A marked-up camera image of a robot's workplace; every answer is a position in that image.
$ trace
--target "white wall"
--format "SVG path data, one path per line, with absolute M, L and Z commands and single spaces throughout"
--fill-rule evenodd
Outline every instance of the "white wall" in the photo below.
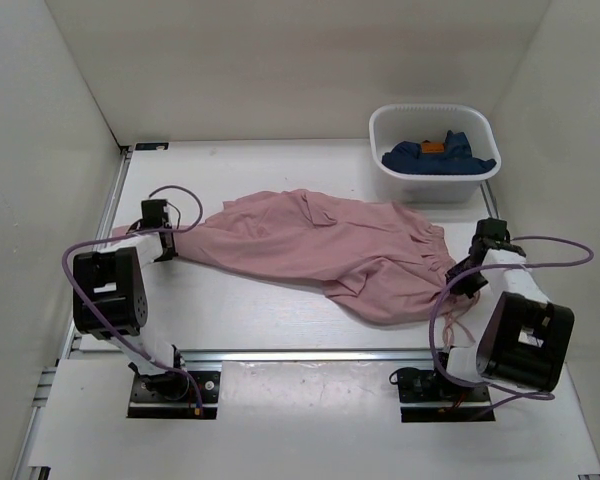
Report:
M 367 137 L 404 101 L 490 112 L 549 0 L 47 0 L 120 142 Z
M 597 254 L 538 278 L 576 312 L 569 367 L 600 456 L 600 0 L 552 1 L 492 123 L 503 157 L 497 193 L 516 232 L 577 239 Z M 557 255 L 551 245 L 528 250 Z
M 94 235 L 119 154 L 43 0 L 0 0 L 0 480 L 66 331 L 60 255 Z

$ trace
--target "white table surface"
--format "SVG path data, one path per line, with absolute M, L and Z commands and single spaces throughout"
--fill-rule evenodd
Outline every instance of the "white table surface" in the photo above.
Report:
M 114 226 L 140 217 L 140 202 L 165 184 L 196 192 L 205 218 L 222 202 L 261 190 L 298 188 L 364 201 L 384 200 L 369 174 L 368 140 L 236 141 L 171 143 L 164 151 L 136 151 Z M 183 212 L 183 223 L 197 214 L 178 191 L 164 192 Z M 445 229 L 456 260 L 467 254 L 475 225 L 488 216 L 480 191 L 466 204 L 417 205 Z M 243 277 L 218 269 L 173 261 L 143 269 L 149 321 L 159 322 L 166 338 L 182 350 L 386 349 L 425 348 L 425 322 L 378 327 L 326 299 L 318 286 L 297 287 Z M 463 319 L 474 336 L 482 335 L 494 299 L 488 288 Z M 442 329 L 438 322 L 437 330 Z M 468 345 L 461 329 L 456 343 Z M 85 336 L 83 351 L 115 347 Z
M 60 363 L 30 457 L 50 480 L 576 480 L 600 473 L 568 372 L 496 421 L 402 424 L 395 364 L 225 362 L 218 419 L 125 418 L 122 356 Z M 495 400 L 502 398 L 492 392 Z

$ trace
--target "blue cloth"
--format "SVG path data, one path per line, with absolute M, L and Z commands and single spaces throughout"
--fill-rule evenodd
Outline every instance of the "blue cloth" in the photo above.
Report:
M 398 173 L 412 175 L 480 175 L 496 166 L 496 161 L 480 160 L 471 153 L 463 133 L 447 132 L 443 153 L 422 153 L 419 143 L 401 142 L 382 156 L 382 164 Z

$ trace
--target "pink shirt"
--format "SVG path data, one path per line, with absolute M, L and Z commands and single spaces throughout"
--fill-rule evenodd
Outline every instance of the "pink shirt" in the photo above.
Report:
M 260 192 L 175 236 L 181 258 L 273 280 L 318 281 L 373 323 L 425 320 L 455 264 L 442 227 L 396 203 Z M 443 312 L 456 306 L 451 298 Z

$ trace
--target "white plastic basket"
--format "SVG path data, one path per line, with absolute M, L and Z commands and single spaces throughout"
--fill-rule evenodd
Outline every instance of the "white plastic basket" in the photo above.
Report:
M 382 165 L 382 156 L 398 143 L 443 142 L 447 130 L 464 132 L 473 155 L 493 158 L 496 166 L 481 175 L 408 175 Z M 439 103 L 387 105 L 369 120 L 369 137 L 375 164 L 376 188 L 384 199 L 417 203 L 465 202 L 484 180 L 502 165 L 489 121 L 477 110 L 462 105 Z

